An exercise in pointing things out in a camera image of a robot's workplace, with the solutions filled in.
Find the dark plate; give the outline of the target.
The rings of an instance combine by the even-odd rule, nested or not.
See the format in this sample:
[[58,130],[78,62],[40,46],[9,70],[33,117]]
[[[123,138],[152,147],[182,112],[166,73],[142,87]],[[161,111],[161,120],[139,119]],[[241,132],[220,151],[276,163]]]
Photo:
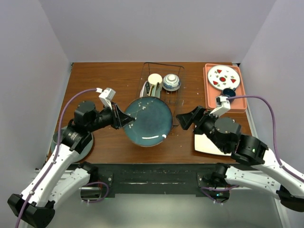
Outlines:
[[135,120],[123,129],[128,139],[141,147],[153,147],[169,135],[173,116],[164,101],[154,96],[135,99],[125,113]]

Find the white plate teal lettered rim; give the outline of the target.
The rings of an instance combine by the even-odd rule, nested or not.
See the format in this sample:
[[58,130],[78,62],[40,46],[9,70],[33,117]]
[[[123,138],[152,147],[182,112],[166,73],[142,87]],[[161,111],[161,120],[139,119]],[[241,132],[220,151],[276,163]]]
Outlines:
[[149,95],[150,92],[150,83],[148,81],[145,81],[143,84],[143,87],[140,91],[140,96],[139,97],[146,97]]

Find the blue floral white bowl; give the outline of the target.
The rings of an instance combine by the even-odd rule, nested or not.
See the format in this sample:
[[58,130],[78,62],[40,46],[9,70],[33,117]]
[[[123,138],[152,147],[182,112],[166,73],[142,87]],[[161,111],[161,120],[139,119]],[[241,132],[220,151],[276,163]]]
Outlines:
[[175,74],[167,74],[162,80],[162,87],[169,92],[177,91],[180,85],[181,81]]

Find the cream ceramic mug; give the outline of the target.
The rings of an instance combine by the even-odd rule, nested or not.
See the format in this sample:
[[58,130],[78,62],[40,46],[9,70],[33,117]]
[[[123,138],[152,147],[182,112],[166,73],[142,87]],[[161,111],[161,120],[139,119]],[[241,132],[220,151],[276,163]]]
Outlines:
[[162,76],[157,74],[157,73],[153,73],[153,74],[150,74],[148,76],[148,82],[149,82],[149,85],[150,85],[150,89],[152,89],[153,86],[157,85],[159,83],[159,88],[162,86]]

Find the green plate with flower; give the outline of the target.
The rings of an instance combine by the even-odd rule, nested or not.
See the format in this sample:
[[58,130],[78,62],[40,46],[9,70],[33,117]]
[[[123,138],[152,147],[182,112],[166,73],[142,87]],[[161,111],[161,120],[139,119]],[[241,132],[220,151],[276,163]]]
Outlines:
[[157,98],[161,97],[161,91],[162,91],[162,85],[160,83],[157,83],[155,86],[155,93],[154,96]]

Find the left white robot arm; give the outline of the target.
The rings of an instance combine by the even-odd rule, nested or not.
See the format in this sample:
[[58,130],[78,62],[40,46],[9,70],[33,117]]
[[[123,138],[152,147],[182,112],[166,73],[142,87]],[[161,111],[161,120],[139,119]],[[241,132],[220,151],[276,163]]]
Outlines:
[[102,111],[96,110],[91,101],[81,102],[67,128],[58,131],[54,152],[38,175],[20,194],[9,197],[8,205],[17,221],[24,221],[34,228],[45,228],[59,204],[72,193],[83,186],[99,184],[98,168],[88,162],[79,164],[64,181],[59,180],[92,141],[92,132],[107,126],[120,129],[134,120],[113,102]]

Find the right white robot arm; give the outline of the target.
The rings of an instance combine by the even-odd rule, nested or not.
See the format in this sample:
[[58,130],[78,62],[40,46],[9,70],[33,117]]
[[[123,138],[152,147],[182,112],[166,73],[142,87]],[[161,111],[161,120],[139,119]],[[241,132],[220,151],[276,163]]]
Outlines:
[[210,111],[197,106],[193,111],[176,116],[183,130],[195,124],[194,133],[205,135],[223,153],[237,163],[262,171],[259,176],[242,171],[231,165],[217,163],[215,170],[205,180],[213,185],[213,191],[219,187],[227,190],[234,186],[243,186],[261,190],[280,200],[286,208],[303,212],[304,184],[287,171],[287,164],[278,162],[274,152],[258,138],[241,133],[241,125],[230,117],[216,117]]

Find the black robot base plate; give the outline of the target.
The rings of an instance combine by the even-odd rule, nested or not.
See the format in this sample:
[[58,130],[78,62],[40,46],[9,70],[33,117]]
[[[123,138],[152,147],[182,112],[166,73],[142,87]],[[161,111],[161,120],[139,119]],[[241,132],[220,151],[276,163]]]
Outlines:
[[225,184],[211,182],[214,164],[98,164],[98,184],[82,187],[84,200],[117,194],[210,195],[226,203],[230,191]]

